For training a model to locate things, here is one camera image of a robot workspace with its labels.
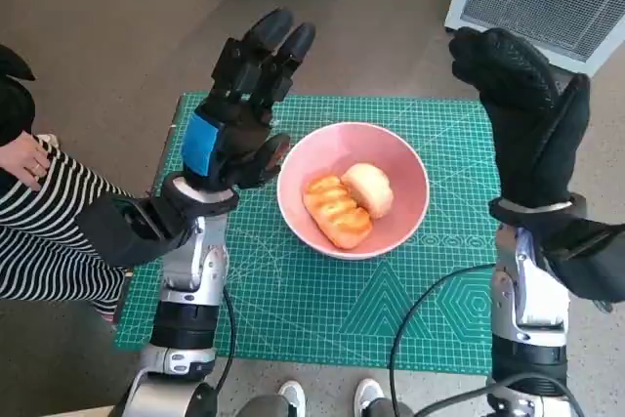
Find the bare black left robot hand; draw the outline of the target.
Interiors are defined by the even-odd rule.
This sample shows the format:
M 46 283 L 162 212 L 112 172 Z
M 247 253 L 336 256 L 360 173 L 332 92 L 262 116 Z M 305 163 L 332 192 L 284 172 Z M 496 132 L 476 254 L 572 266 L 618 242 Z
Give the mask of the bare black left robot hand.
M 316 35 L 277 8 L 239 38 L 229 38 L 215 64 L 213 86 L 188 121 L 183 174 L 197 189 L 257 188 L 279 172 L 290 144 L 271 133 L 273 105 L 285 99 Z

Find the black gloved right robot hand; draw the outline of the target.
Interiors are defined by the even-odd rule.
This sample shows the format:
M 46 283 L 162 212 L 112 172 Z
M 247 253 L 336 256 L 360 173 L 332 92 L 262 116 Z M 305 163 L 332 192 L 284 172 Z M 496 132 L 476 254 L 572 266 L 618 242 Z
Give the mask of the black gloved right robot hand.
M 478 91 L 490 119 L 502 199 L 525 209 L 570 203 L 590 78 L 575 74 L 559 89 L 547 58 L 503 28 L 462 27 L 449 52 L 453 75 Z

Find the person's hand with ring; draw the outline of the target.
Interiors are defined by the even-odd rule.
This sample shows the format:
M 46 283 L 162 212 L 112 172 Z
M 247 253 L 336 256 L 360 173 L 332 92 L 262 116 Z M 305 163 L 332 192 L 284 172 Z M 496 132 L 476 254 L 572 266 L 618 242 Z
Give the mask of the person's hand with ring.
M 21 132 L 1 146 L 1 168 L 38 191 L 41 189 L 39 181 L 46 177 L 50 168 L 48 152 L 32 135 Z

